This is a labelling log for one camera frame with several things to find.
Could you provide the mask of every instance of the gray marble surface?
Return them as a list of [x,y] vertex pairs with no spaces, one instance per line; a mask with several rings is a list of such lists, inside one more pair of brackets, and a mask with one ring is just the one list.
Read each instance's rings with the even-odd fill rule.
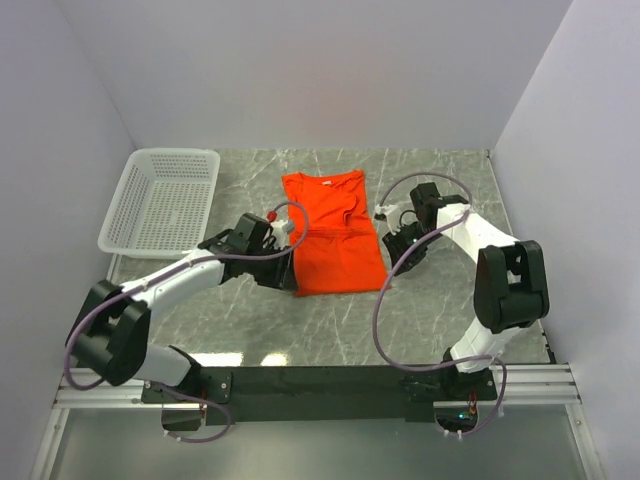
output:
[[[206,237],[233,227],[244,212],[265,215],[284,197],[281,176],[304,172],[332,175],[366,172],[369,212],[393,181],[405,174],[432,170],[464,182],[475,209],[498,228],[509,231],[500,194],[485,151],[408,149],[219,150],[220,174]],[[407,180],[388,202],[410,207]],[[455,192],[436,179],[440,192]],[[382,235],[383,224],[375,222]],[[381,250],[390,265],[382,242]],[[116,282],[142,277],[169,262],[122,257]],[[436,363],[464,333],[474,317],[474,262],[450,240],[433,244],[427,258],[396,278],[385,296],[380,317],[382,344],[391,357],[407,363]],[[384,363],[371,339],[371,313],[377,292],[296,298],[256,286],[244,276],[200,292],[152,325],[151,341],[191,353],[242,357],[243,365],[354,365]],[[538,324],[508,346],[510,363],[548,363]]]

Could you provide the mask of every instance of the table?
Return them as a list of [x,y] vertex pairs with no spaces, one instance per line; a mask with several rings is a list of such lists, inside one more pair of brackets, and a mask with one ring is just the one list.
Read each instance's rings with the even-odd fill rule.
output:
[[[366,173],[369,212],[399,177],[430,170],[452,175],[473,192],[474,207],[496,227],[510,232],[490,159],[484,150],[282,149],[218,150],[220,174],[205,238],[233,227],[240,215],[261,216],[284,197],[287,173]],[[407,180],[389,202],[410,207]],[[442,194],[457,193],[435,179]],[[375,222],[380,235],[385,225]],[[386,249],[380,243],[387,265]],[[118,257],[112,279],[121,283],[147,275],[169,262]],[[437,363],[474,318],[474,262],[446,238],[427,258],[396,278],[380,316],[380,336],[389,355],[406,363]],[[258,287],[250,276],[200,292],[152,324],[150,340],[190,353],[211,354],[228,365],[374,365],[384,363],[371,338],[377,292],[297,298]],[[547,344],[536,323],[505,351],[508,363],[548,363]]]

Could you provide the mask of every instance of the orange shirt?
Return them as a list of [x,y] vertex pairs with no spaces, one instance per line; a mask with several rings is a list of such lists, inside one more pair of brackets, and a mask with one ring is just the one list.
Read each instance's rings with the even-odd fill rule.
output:
[[[282,177],[289,200],[309,214],[307,238],[293,255],[299,290],[296,295],[379,290],[387,276],[378,237],[367,213],[364,172],[311,177],[292,173]],[[296,225],[289,241],[302,233],[304,217],[289,207]]]

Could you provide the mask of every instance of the white wall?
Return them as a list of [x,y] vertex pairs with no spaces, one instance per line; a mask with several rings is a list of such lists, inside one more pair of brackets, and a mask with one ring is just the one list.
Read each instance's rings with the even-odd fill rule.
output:
[[570,0],[57,0],[138,146],[492,148]]
[[29,475],[133,144],[59,9],[0,3],[0,477]]
[[638,478],[640,4],[575,0],[496,147],[520,237],[540,241],[551,314],[612,479]]

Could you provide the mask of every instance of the white laundry basket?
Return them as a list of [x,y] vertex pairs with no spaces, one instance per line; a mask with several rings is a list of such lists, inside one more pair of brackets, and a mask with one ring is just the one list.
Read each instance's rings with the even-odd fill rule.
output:
[[100,230],[100,249],[134,258],[184,256],[204,237],[219,167],[213,150],[131,154]]

